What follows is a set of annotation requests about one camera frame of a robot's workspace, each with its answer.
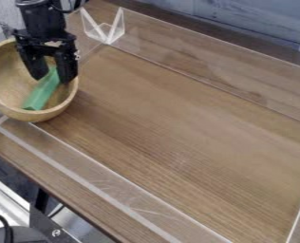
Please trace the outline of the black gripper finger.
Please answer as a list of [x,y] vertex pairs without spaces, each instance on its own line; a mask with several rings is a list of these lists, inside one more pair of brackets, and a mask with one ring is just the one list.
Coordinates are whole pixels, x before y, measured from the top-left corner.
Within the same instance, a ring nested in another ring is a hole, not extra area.
[[78,76],[78,60],[70,50],[58,50],[54,55],[61,82],[69,84]]
[[49,73],[49,66],[45,60],[47,48],[38,46],[17,46],[23,64],[35,80],[42,79]]

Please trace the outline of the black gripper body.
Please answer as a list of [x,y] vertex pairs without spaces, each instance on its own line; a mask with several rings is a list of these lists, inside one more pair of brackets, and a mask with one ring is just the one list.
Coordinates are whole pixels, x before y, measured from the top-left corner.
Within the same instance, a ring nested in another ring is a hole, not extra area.
[[15,0],[15,6],[25,23],[25,28],[13,31],[22,60],[73,56],[77,37],[66,30],[65,16],[75,8],[66,9],[62,0]]

